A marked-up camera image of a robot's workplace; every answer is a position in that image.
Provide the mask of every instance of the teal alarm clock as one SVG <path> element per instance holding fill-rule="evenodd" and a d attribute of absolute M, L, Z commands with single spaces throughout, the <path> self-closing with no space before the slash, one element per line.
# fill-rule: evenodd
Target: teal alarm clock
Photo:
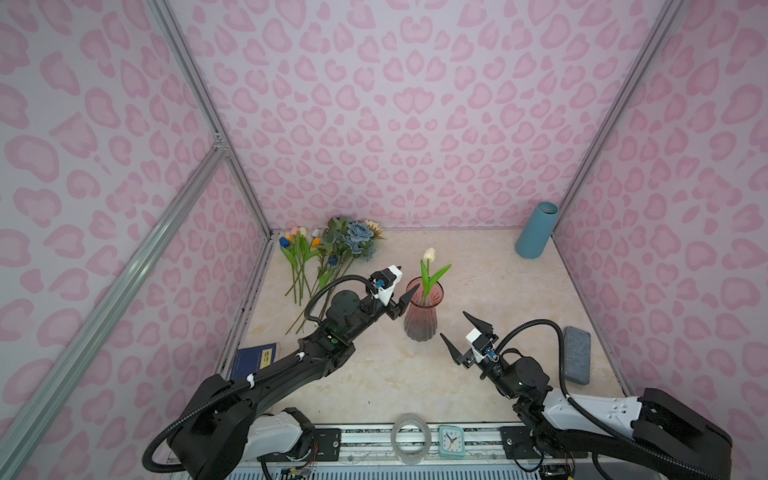
<path fill-rule="evenodd" d="M 441 457 L 458 458 L 464 456 L 464 429 L 462 427 L 441 425 L 438 432 Z"/>

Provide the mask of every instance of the clock face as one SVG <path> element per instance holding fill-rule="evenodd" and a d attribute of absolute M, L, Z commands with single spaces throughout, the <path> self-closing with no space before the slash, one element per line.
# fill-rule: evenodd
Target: clock face
<path fill-rule="evenodd" d="M 445 452 L 464 452 L 464 435 L 459 430 L 443 429 L 440 442 L 442 443 L 442 449 Z"/>

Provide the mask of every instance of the marble tabletop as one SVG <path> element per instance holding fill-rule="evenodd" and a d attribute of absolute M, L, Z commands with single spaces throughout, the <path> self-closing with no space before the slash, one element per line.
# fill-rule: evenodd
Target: marble tabletop
<path fill-rule="evenodd" d="M 356 351 L 341 369 L 298 389 L 273 411 L 297 407 L 315 423 L 392 422 L 403 412 L 417 413 L 428 422 L 516 421 L 513 401 L 499 395 L 489 380 L 481 381 L 477 367 L 467 370 L 454 364 L 440 339 L 444 333 L 460 351 L 467 350 L 464 337 L 472 325 L 463 310 L 493 324 L 500 337 L 538 318 L 588 331 L 591 381 L 586 386 L 568 383 L 569 391 L 624 396 L 554 245 L 550 241 L 541 257 L 526 260 L 514 250 L 519 234 L 520 230 L 386 231 L 374 257 L 369 262 L 355 260 L 349 273 L 368 276 L 389 265 L 402 266 L 397 299 L 420 274 L 424 250 L 434 247 L 433 271 L 452 264 L 440 280 L 445 298 L 437 307 L 438 334 L 416 342 L 405 334 L 402 317 L 392 321 L 384 316 L 355 340 Z M 290 265 L 276 250 L 240 348 L 277 342 L 279 356 L 285 356 L 296 350 L 297 339 L 312 331 L 308 324 L 304 333 L 285 335 L 303 309 L 293 303 L 293 296 L 283 295 L 291 281 Z M 358 294 L 363 290 L 356 283 L 341 287 Z M 516 336 L 511 346 L 536 358 L 550 376 L 550 385 L 557 386 L 554 330 L 533 327 Z"/>

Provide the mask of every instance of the wall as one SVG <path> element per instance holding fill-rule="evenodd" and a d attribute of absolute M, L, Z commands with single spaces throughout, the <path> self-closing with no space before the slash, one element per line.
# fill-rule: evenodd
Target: wall
<path fill-rule="evenodd" d="M 262 241 L 222 165 L 20 478 L 150 478 L 141 454 L 212 374 Z"/>
<path fill-rule="evenodd" d="M 725 428 L 768 468 L 764 2 L 694 0 L 558 232 L 632 386 Z"/>
<path fill-rule="evenodd" d="M 521 225 L 661 0 L 171 2 L 275 228 Z"/>
<path fill-rule="evenodd" d="M 141 0 L 0 6 L 0 435 L 212 137 Z"/>

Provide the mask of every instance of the clear tape roll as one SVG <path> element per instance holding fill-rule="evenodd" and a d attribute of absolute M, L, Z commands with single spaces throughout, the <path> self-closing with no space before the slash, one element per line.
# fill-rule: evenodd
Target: clear tape roll
<path fill-rule="evenodd" d="M 424 434 L 424 448 L 421 452 L 408 453 L 397 446 L 397 432 L 399 432 L 405 425 L 415 426 L 422 431 L 422 434 Z M 392 426 L 392 434 L 389 438 L 392 442 L 392 450 L 395 451 L 395 455 L 397 455 L 397 457 L 400 458 L 400 461 L 406 465 L 416 465 L 421 462 L 429 453 L 429 447 L 432 446 L 432 433 L 429 431 L 429 425 L 415 413 L 403 413 L 398 417 L 397 420 L 395 420 L 395 424 Z"/>

